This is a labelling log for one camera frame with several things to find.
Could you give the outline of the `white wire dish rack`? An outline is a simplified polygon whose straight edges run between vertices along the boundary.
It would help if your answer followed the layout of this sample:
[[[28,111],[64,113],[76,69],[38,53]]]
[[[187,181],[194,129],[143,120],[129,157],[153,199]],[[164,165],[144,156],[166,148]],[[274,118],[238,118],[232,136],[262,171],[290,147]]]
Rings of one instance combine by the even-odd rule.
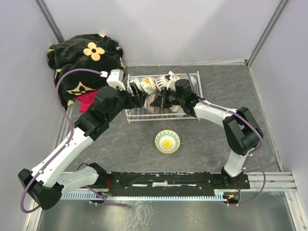
[[[197,71],[196,73],[189,73],[190,76],[194,76],[197,81],[197,90],[194,91],[198,96],[203,97],[200,73]],[[195,117],[187,117],[187,118],[178,118],[176,117],[177,113],[171,112],[170,108],[159,108],[157,111],[152,110],[154,113],[150,113],[145,107],[143,108],[133,108],[126,109],[126,117],[127,121],[130,124],[131,122],[138,121],[155,121],[155,120],[176,120],[176,119],[195,119]]]

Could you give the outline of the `red patterned bowl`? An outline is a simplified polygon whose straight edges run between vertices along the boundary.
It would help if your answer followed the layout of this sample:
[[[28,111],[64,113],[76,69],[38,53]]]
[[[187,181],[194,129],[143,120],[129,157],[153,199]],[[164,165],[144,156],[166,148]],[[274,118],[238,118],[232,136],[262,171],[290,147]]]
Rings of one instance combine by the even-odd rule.
[[[130,77],[129,78],[129,84],[135,84],[137,88],[141,88],[140,79],[138,77]]]

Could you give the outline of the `purple striped bowl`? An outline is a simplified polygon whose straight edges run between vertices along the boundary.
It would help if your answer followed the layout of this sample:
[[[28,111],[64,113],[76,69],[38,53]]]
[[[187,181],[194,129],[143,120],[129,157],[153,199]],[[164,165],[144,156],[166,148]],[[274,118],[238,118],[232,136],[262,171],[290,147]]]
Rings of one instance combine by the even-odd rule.
[[[183,113],[183,109],[179,105],[173,105],[170,107],[171,112],[173,113]]]

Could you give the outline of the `grey geometric patterned bowl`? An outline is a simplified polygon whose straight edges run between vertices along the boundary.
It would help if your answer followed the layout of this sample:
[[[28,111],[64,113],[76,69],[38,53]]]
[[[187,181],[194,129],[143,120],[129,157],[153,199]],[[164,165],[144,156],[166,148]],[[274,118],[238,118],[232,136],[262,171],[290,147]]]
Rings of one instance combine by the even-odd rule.
[[[197,81],[194,76],[189,76],[189,81],[193,91],[197,90]]]

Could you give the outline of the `yellow teal sun bowl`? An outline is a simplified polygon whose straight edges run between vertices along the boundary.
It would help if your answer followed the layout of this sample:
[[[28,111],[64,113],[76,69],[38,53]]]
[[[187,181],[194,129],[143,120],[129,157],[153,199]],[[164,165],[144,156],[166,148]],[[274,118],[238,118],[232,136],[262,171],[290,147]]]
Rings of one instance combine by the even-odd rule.
[[[154,143],[160,152],[172,154],[179,149],[181,141],[176,132],[166,129],[157,133]]]

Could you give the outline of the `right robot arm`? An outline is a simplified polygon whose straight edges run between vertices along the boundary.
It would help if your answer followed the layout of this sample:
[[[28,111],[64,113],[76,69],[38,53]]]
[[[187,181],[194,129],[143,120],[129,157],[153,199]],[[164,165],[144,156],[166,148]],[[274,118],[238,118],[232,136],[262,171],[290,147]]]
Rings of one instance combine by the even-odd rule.
[[[160,108],[174,105],[180,106],[187,115],[224,128],[231,152],[221,170],[221,184],[226,188],[234,187],[245,170],[248,156],[264,143],[264,135],[250,110],[246,107],[230,109],[210,103],[193,92],[186,79],[177,80],[174,90],[162,88],[151,103],[151,106]]]

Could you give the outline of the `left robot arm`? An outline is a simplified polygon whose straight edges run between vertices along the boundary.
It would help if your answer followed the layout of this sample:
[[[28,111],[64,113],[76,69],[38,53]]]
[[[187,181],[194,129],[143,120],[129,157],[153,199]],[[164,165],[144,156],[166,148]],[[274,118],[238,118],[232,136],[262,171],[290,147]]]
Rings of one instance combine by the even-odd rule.
[[[100,188],[107,185],[107,172],[97,163],[91,163],[67,176],[63,176],[62,172],[81,151],[109,128],[111,121],[122,110],[143,107],[146,93],[135,84],[130,84],[130,88],[131,92],[103,87],[62,143],[39,165],[19,172],[18,178],[25,189],[23,198],[28,194],[41,209],[48,210],[70,191],[86,186]]]

